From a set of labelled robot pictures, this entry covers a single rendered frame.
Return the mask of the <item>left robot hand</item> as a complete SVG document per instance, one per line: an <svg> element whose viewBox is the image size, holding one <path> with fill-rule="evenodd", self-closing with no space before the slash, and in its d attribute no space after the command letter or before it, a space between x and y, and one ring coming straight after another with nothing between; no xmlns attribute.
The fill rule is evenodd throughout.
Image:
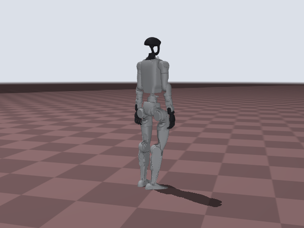
<svg viewBox="0 0 304 228"><path fill-rule="evenodd" d="M135 112L135 115L134 115L134 117L135 117L134 121L135 121L135 123L142 125L142 124L141 124L141 120L142 120L142 119L139 118L138 115L137 115L137 110L138 110L138 109L137 109L137 104L135 105L135 110L136 110L136 112Z"/></svg>

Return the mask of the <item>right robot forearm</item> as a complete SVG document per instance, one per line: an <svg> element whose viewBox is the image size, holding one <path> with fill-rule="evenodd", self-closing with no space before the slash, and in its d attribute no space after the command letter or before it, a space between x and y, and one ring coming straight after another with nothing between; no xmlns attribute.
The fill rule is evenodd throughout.
<svg viewBox="0 0 304 228"><path fill-rule="evenodd" d="M174 111L174 106L173 106L173 102L172 102L172 97L171 97L171 85L167 84L166 85L166 93L163 94L164 98L165 98L165 105L167 108L171 109L171 112ZM166 108L166 110L167 110Z"/></svg>

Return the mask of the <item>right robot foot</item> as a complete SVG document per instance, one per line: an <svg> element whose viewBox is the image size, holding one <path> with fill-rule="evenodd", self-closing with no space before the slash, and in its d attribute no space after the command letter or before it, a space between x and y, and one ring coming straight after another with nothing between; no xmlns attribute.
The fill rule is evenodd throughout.
<svg viewBox="0 0 304 228"><path fill-rule="evenodd" d="M156 185L153 185L153 186L152 185L149 184L149 183L147 183L146 186L145 186L145 189L146 190L159 190L159 189L167 189L168 188L168 187L162 186L162 185L160 185L158 183L156 183Z"/></svg>

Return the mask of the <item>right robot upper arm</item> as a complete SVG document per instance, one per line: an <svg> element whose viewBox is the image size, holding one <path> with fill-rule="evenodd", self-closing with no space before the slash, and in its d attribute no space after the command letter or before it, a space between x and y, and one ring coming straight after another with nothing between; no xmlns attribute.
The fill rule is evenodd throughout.
<svg viewBox="0 0 304 228"><path fill-rule="evenodd" d="M166 85L169 79L169 63L167 61L158 60L158 68L160 69L161 73L161 89L162 91L166 92Z"/></svg>

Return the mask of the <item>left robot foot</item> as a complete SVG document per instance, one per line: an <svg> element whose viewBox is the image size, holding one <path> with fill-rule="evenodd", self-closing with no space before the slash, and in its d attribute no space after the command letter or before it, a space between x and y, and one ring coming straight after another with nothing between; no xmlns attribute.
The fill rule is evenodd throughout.
<svg viewBox="0 0 304 228"><path fill-rule="evenodd" d="M151 180L148 180L148 179L146 179L146 181L143 181L143 179L142 180L140 180L139 182L138 182L138 187L144 187L144 186L146 186L146 184L147 183L151 183Z"/></svg>

